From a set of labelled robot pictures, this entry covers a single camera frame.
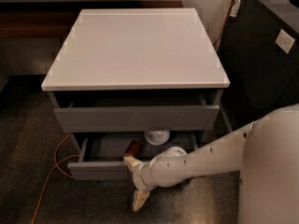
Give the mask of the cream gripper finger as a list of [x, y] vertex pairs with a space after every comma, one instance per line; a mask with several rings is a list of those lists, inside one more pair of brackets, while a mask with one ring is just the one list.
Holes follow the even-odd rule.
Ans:
[[149, 192], [142, 192], [136, 189], [134, 192], [134, 199], [133, 199], [133, 211], [136, 212], [140, 210], [149, 196], [150, 196]]
[[130, 172], [132, 172], [138, 165], [140, 165], [142, 163], [142, 161], [140, 161], [132, 156], [125, 156], [123, 158], [123, 160], [127, 164], [127, 167]]

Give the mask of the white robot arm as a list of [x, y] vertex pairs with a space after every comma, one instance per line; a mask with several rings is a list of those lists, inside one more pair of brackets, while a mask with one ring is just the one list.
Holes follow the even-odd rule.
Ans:
[[238, 224], [299, 224], [299, 104], [281, 107], [204, 147], [170, 147], [143, 162], [124, 159], [139, 210], [157, 188], [238, 171]]

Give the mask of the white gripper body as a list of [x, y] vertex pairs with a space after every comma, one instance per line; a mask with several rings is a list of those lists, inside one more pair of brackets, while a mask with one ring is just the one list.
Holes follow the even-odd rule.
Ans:
[[133, 168], [135, 187], [142, 192], [150, 192], [156, 188], [156, 183], [150, 174], [150, 162], [139, 162]]

